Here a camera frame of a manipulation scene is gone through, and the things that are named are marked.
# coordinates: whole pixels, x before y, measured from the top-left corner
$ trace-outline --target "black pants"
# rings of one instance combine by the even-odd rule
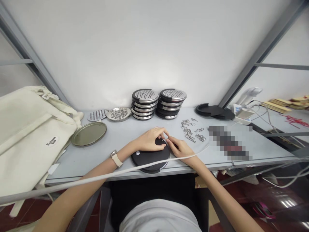
[[[154,199],[174,201],[188,207],[201,225],[194,186],[193,173],[110,182],[112,226],[119,231],[120,223],[135,206]]]

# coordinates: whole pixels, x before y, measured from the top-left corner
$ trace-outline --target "white shirt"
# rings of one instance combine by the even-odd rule
[[[119,227],[120,232],[185,231],[201,232],[192,211],[179,203],[155,199],[131,210]]]

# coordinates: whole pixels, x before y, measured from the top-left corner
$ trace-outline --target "white wall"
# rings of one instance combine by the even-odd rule
[[[290,0],[4,0],[77,109],[140,88],[218,104]]]
[[[309,65],[309,7],[300,15],[263,63]],[[309,94],[309,71],[259,67],[231,103],[250,87],[263,91],[255,98],[289,100]]]
[[[0,34],[0,60],[18,60],[19,56]],[[0,97],[28,85],[42,85],[24,64],[0,66]]]

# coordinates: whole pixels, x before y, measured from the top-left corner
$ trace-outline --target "white watch strap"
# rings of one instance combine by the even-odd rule
[[[121,165],[123,164],[120,159],[118,158],[117,154],[113,155],[112,156],[112,159],[113,161],[115,162],[115,164],[118,166],[118,167],[121,167]]]

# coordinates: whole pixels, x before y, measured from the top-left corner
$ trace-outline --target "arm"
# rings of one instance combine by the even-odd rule
[[[193,155],[193,150],[183,140],[169,136],[166,140],[175,156],[185,157]],[[182,159],[184,163],[192,167],[205,181],[207,187],[217,200],[224,214],[237,232],[262,232],[262,228],[241,207],[241,205],[228,193],[228,191],[217,181],[205,164],[197,157]]]
[[[124,162],[131,154],[138,150],[156,151],[163,150],[165,144],[156,145],[155,139],[162,137],[163,132],[168,135],[165,128],[155,127],[137,139],[124,146],[117,156],[121,162]],[[81,179],[100,176],[115,171],[117,165],[111,158],[108,158]],[[75,186],[66,190],[54,203],[46,210],[33,232],[38,231],[65,231],[69,222],[79,210],[80,207],[102,186],[106,179]]]

